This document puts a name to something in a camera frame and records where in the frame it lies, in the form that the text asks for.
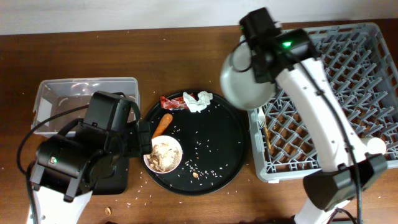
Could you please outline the grey plate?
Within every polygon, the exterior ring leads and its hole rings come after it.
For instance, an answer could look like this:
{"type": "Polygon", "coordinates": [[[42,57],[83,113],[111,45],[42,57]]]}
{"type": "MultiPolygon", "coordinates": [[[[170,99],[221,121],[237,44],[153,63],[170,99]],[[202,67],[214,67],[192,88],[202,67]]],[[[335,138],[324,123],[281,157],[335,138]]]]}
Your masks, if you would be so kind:
{"type": "Polygon", "coordinates": [[[265,105],[276,92],[271,82],[256,83],[253,69],[244,70],[251,61],[251,51],[245,40],[241,41],[224,60],[220,72],[220,85],[224,97],[234,107],[241,110],[254,110],[265,105]]]}

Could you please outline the wooden chopstick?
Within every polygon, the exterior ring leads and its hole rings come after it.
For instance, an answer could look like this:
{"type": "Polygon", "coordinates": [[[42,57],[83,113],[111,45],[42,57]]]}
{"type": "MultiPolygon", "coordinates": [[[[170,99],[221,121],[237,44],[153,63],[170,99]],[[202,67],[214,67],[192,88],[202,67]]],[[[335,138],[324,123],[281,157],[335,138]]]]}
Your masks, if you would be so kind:
{"type": "Polygon", "coordinates": [[[269,140],[269,135],[268,135],[268,129],[267,129],[266,122],[264,121],[263,123],[264,123],[264,133],[265,133],[265,136],[266,136],[267,148],[268,149],[272,149],[271,148],[271,143],[270,143],[270,140],[269,140]]]}

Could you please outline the white paper cup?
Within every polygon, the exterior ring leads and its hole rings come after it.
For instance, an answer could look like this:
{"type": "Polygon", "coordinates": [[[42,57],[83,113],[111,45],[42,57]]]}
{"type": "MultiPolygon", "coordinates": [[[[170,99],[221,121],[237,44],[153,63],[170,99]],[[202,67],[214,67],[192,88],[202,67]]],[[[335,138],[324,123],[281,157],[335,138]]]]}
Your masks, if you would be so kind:
{"type": "Polygon", "coordinates": [[[380,138],[362,138],[361,141],[370,154],[385,154],[387,151],[386,143],[380,138]]]}

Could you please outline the white plastic fork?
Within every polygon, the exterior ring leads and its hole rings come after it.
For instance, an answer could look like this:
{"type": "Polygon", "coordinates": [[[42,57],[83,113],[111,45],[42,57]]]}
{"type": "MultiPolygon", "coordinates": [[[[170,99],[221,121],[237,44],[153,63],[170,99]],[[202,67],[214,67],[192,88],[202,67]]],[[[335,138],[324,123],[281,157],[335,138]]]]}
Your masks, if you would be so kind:
{"type": "Polygon", "coordinates": [[[265,128],[266,127],[266,116],[264,114],[263,107],[259,107],[257,110],[258,110],[257,117],[258,117],[258,120],[259,120],[258,121],[259,126],[261,128],[265,128]]]}

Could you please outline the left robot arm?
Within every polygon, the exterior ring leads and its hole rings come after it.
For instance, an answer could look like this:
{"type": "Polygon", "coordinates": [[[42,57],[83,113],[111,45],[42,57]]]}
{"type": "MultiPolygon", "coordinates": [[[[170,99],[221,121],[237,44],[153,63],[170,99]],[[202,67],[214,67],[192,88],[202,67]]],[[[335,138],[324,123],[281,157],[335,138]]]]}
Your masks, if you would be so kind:
{"type": "Polygon", "coordinates": [[[28,223],[77,223],[97,188],[116,164],[152,152],[150,124],[136,102],[96,91],[76,118],[42,142],[21,172],[30,203],[28,223]]]}

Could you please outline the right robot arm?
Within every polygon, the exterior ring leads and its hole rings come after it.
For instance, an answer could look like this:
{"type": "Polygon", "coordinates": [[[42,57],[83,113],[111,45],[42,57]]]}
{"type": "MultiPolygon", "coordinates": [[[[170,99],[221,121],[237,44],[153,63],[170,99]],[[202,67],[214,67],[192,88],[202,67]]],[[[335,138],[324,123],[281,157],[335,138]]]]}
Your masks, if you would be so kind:
{"type": "Polygon", "coordinates": [[[286,92],[317,150],[321,169],[305,176],[307,200],[292,223],[331,223],[387,170],[386,144],[355,133],[304,30],[282,32],[266,8],[250,12],[239,23],[255,81],[277,83],[286,92]]]}

